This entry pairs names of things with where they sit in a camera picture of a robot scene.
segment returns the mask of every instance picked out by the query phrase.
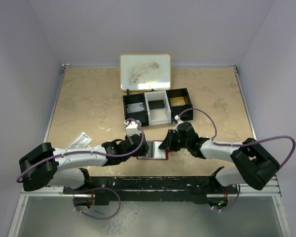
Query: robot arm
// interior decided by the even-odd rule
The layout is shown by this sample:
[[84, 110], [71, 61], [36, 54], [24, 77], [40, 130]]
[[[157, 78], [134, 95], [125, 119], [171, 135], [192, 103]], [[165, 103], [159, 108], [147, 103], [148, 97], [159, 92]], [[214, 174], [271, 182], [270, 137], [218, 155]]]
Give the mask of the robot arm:
[[22, 177], [25, 191], [34, 191], [47, 185], [67, 186], [72, 189], [90, 185], [88, 171], [79, 167], [117, 165], [131, 156], [147, 154], [145, 137], [140, 146], [144, 135], [139, 133], [138, 125], [135, 122], [126, 125], [125, 140], [116, 139], [92, 148], [66, 150], [52, 148], [50, 143], [42, 143], [19, 160], [23, 174], [18, 180]]
[[261, 190], [280, 169], [277, 160], [260, 144], [239, 147], [255, 141], [248, 138], [239, 143], [223, 143], [218, 146], [209, 138], [198, 137], [189, 122], [179, 123], [175, 130], [169, 130], [167, 137], [159, 149], [179, 151], [187, 149], [194, 157], [208, 159], [216, 158], [235, 164], [234, 167], [220, 167], [212, 176], [221, 186], [232, 184], [248, 184]]
[[[72, 189], [88, 189], [92, 186], [88, 171], [84, 166], [117, 165], [131, 156], [145, 156], [148, 145], [139, 133], [135, 122], [126, 124], [125, 140], [114, 140], [88, 149], [54, 149], [50, 143], [43, 143], [20, 159], [22, 183], [25, 191], [33, 191], [47, 185], [67, 186]], [[187, 149], [197, 158], [217, 158], [233, 162], [233, 167], [220, 167], [212, 177], [219, 186], [248, 184], [261, 190], [280, 169], [276, 159], [260, 144], [237, 147], [255, 141], [248, 138], [242, 143], [230, 146], [215, 145], [209, 138], [197, 135], [189, 122], [179, 122], [175, 130], [169, 130], [159, 146], [165, 151], [177, 152]]]

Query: beige countertop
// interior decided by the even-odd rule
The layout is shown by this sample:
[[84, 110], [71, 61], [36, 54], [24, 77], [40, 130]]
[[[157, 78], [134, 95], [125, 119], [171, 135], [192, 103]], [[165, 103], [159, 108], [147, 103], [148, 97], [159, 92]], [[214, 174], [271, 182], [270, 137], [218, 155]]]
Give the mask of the beige countertop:
[[[218, 129], [217, 141], [237, 142], [252, 137], [250, 124], [232, 67], [173, 68], [171, 89], [187, 88], [195, 108], [206, 111]], [[65, 148], [81, 132], [90, 146], [123, 139], [124, 110], [119, 68], [67, 68], [47, 141]], [[211, 137], [211, 122], [194, 111], [191, 121], [199, 136]], [[173, 124], [144, 127], [147, 140], [163, 140]], [[91, 176], [203, 176], [230, 162], [200, 159], [186, 150], [169, 154], [169, 160], [129, 158], [116, 166], [88, 167]]]

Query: small whiteboard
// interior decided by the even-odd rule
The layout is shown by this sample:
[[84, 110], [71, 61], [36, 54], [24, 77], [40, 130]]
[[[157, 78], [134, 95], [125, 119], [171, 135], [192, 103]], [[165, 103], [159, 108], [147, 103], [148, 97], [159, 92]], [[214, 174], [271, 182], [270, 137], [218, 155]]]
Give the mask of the small whiteboard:
[[122, 90], [168, 90], [171, 87], [169, 54], [122, 54], [120, 56]]

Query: black compartment box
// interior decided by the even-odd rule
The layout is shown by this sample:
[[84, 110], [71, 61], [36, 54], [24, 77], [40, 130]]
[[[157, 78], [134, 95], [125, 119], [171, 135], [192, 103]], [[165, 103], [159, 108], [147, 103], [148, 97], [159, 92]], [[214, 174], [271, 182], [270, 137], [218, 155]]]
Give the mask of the black compartment box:
[[[123, 95], [123, 103], [124, 103], [125, 120], [135, 119], [135, 120], [139, 120], [142, 123], [142, 126], [149, 126], [147, 105], [146, 105], [144, 93], [140, 93], [136, 95]], [[135, 103], [142, 103], [144, 105], [143, 107], [144, 110], [140, 112], [128, 113], [127, 107], [130, 104], [135, 104]]]
[[[167, 96], [168, 101], [171, 108], [171, 119], [172, 121], [175, 121], [174, 117], [175, 115], [179, 115], [182, 111], [193, 108], [191, 99], [189, 98], [188, 91], [186, 88], [183, 89], [174, 89], [174, 90], [167, 90]], [[185, 105], [182, 106], [172, 106], [171, 104], [171, 98], [176, 97], [183, 97], [185, 101]], [[193, 120], [193, 110], [185, 112], [183, 115], [180, 116], [181, 120], [187, 121], [187, 120]]]
[[[149, 126], [149, 119], [148, 119], [148, 111], [149, 105], [145, 100], [145, 93], [139, 93], [134, 95], [124, 95], [123, 96], [123, 103], [124, 103], [124, 116], [125, 119], [136, 119], [142, 123], [142, 126]], [[174, 120], [175, 115], [180, 114], [182, 111], [193, 108], [191, 99], [189, 97], [188, 91], [186, 88], [182, 89], [173, 89], [173, 90], [166, 90], [167, 100], [170, 105], [171, 110], [171, 120]], [[178, 104], [171, 104], [174, 98], [180, 98], [180, 103]], [[185, 112], [181, 116], [181, 120], [193, 120], [193, 110]]]

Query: purple-gray wall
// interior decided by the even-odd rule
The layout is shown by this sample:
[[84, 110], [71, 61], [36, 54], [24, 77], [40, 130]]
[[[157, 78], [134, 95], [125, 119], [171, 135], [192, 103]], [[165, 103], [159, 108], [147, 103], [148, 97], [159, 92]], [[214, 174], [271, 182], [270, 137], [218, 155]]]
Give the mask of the purple-gray wall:
[[62, 63], [118, 65], [123, 53], [234, 65], [275, 0], [31, 0]]
[[0, 237], [21, 185], [18, 160], [43, 141], [61, 65], [28, 0], [0, 0]]
[[[258, 138], [289, 134], [296, 139], [296, 0], [274, 3], [239, 70]], [[282, 161], [291, 142], [265, 146]], [[296, 151], [278, 178], [296, 236]]]

